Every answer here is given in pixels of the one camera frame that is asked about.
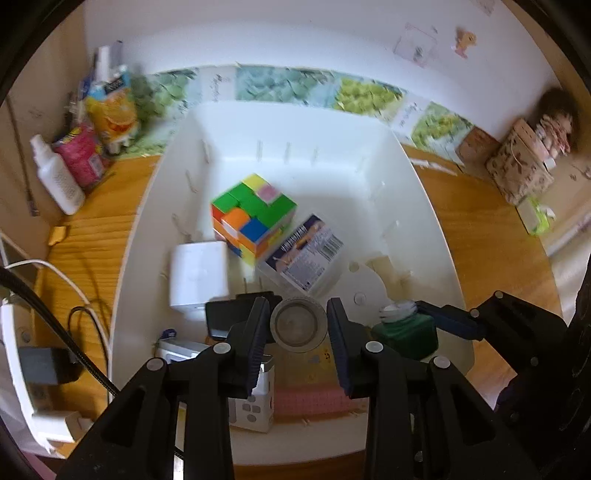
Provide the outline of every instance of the white plastic bin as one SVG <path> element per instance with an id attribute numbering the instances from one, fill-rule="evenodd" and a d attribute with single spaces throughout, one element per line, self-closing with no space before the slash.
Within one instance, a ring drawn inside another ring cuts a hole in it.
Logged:
<path id="1" fill-rule="evenodd" d="M 117 386 L 150 358 L 162 330 L 173 327 L 180 338 L 203 341 L 204 321 L 187 321 L 168 307 L 169 255 L 186 241 L 183 232 L 192 240 L 213 240 L 210 201 L 251 173 L 298 203 L 293 225 L 319 209 L 343 236 L 351 259 L 388 255 L 405 276 L 406 297 L 465 306 L 433 208 L 386 125 L 294 105 L 206 103 L 179 126 L 129 237 L 111 327 L 109 373 Z M 230 286 L 232 294 L 258 288 L 252 268 L 238 257 L 230 258 Z M 467 372 L 471 342 L 444 332 L 439 341 L 438 352 Z M 303 462 L 359 451 L 365 448 L 366 423 L 361 415 L 307 427 L 276 424 L 265 435 L 232 430 L 234 462 Z"/>

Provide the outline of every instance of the pink package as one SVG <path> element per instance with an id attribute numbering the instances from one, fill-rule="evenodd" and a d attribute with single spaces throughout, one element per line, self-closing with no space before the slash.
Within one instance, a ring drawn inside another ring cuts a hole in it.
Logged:
<path id="1" fill-rule="evenodd" d="M 92 126 L 81 124 L 52 146 L 63 157 L 76 183 L 83 189 L 92 188 L 105 174 L 103 147 Z"/>
<path id="2" fill-rule="evenodd" d="M 276 417 L 308 417 L 366 408 L 366 398 L 351 400 L 338 385 L 275 389 Z"/>

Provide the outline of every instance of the bottle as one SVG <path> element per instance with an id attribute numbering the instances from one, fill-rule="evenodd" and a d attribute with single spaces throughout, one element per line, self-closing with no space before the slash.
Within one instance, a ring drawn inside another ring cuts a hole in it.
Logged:
<path id="1" fill-rule="evenodd" d="M 413 360 L 422 360 L 439 348 L 435 320 L 430 315 L 413 313 L 396 322 L 378 323 L 371 329 L 372 337 Z"/>
<path id="2" fill-rule="evenodd" d="M 74 215 L 82 206 L 85 195 L 66 167 L 60 154 L 54 153 L 41 135 L 31 139 L 33 158 L 39 167 L 37 176 L 66 215 Z"/>

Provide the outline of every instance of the black charger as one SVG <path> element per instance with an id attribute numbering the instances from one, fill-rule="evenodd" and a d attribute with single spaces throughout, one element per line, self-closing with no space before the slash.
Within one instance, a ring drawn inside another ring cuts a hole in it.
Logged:
<path id="1" fill-rule="evenodd" d="M 83 370 L 66 348 L 22 346 L 18 357 L 27 383 L 62 385 L 78 380 Z"/>
<path id="2" fill-rule="evenodd" d="M 257 293 L 241 293 L 235 300 L 208 301 L 205 304 L 207 333 L 214 340 L 225 340 L 233 325 L 245 322 L 252 310 L 257 297 L 263 297 L 269 302 L 271 313 L 283 298 L 271 291 Z M 275 343 L 271 328 L 267 325 L 267 343 Z"/>

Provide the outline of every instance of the barcode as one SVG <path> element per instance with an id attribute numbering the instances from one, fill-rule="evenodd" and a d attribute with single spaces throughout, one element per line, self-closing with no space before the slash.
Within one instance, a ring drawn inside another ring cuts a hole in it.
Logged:
<path id="1" fill-rule="evenodd" d="M 331 235 L 320 249 L 320 255 L 322 255 L 328 261 L 331 261 L 342 246 L 343 242 L 341 242 L 334 235 Z"/>
<path id="2" fill-rule="evenodd" d="M 101 178 L 105 172 L 105 168 L 103 167 L 103 162 L 100 160 L 100 157 L 95 153 L 88 159 L 88 163 L 90 164 L 92 171 L 95 172 L 95 175 L 98 178 Z"/>

